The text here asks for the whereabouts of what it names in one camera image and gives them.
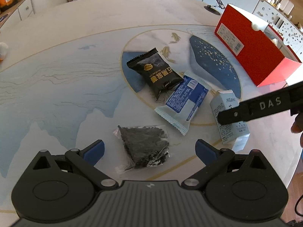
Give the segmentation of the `person's right hand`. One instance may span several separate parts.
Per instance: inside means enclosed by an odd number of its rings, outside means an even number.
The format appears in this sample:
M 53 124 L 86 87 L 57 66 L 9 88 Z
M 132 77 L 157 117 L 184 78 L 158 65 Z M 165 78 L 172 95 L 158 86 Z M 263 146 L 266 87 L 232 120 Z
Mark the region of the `person's right hand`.
M 299 113 L 291 126 L 291 132 L 294 134 L 300 133 L 300 146 L 303 147 L 303 113 Z

